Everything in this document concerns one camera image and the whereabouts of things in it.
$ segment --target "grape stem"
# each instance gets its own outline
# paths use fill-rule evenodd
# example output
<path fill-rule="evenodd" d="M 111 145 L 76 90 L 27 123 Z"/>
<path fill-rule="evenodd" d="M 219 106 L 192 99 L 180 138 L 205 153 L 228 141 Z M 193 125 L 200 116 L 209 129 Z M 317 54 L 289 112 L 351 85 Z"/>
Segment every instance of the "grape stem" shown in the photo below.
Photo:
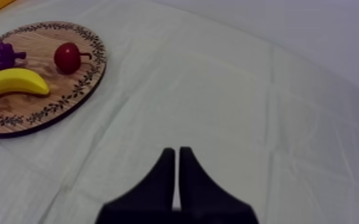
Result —
<path fill-rule="evenodd" d="M 92 60 L 92 54 L 90 53 L 79 53 L 80 56 L 89 56 L 89 60 Z"/>
<path fill-rule="evenodd" d="M 25 59 L 26 58 L 26 52 L 14 53 L 14 58 Z"/>

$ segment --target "wooden tray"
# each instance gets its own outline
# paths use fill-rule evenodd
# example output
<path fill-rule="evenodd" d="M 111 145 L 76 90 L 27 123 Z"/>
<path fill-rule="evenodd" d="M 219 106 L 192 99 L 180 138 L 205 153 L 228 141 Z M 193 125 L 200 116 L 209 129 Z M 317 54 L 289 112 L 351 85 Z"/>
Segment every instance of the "wooden tray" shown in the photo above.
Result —
<path fill-rule="evenodd" d="M 0 136 L 31 133 L 55 123 L 78 108 L 101 80 L 106 68 L 106 50 L 100 38 L 89 29 L 62 21 L 48 21 L 19 27 L 2 36 L 15 52 L 27 52 L 17 67 L 39 73 L 50 88 L 50 95 L 37 97 L 13 93 L 0 96 Z M 81 57 L 82 65 L 74 74 L 63 75 L 54 64 L 54 52 L 63 43 L 75 43 L 92 60 Z"/>

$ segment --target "apple stem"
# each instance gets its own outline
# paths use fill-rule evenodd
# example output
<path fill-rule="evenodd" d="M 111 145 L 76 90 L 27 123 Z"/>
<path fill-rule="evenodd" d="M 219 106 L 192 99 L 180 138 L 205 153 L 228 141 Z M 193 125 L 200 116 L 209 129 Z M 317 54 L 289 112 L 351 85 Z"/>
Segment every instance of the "apple stem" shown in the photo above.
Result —
<path fill-rule="evenodd" d="M 92 60 L 92 54 L 90 53 L 79 53 L 80 56 L 89 56 L 89 60 Z"/>

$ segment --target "round wooden plate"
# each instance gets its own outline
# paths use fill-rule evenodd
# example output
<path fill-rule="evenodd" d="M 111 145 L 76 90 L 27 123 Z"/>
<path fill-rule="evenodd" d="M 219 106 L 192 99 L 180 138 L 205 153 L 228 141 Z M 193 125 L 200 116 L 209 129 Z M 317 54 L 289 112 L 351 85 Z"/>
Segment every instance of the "round wooden plate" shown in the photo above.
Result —
<path fill-rule="evenodd" d="M 2 36 L 15 52 L 27 52 L 17 67 L 39 73 L 50 89 L 50 95 L 38 97 L 24 93 L 0 96 L 0 135 L 30 133 L 53 123 L 77 108 L 97 87 L 106 68 L 106 50 L 91 30 L 73 23 L 48 21 L 19 27 Z M 75 43 L 80 52 L 89 52 L 92 59 L 81 57 L 82 65 L 74 74 L 61 74 L 54 64 L 54 52 L 63 43 Z"/>

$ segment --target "white tablecloth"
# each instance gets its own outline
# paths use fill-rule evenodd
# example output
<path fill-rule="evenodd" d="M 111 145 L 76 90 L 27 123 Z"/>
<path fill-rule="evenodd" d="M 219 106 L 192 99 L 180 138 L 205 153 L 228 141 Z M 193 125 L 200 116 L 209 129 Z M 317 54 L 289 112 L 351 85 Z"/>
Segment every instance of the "white tablecloth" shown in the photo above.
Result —
<path fill-rule="evenodd" d="M 107 70 L 60 123 L 0 139 L 0 223 L 94 223 L 164 147 L 183 145 L 262 223 L 359 223 L 359 89 L 350 83 L 149 1 L 21 0 L 0 11 L 0 34 L 46 20 L 98 33 Z"/>

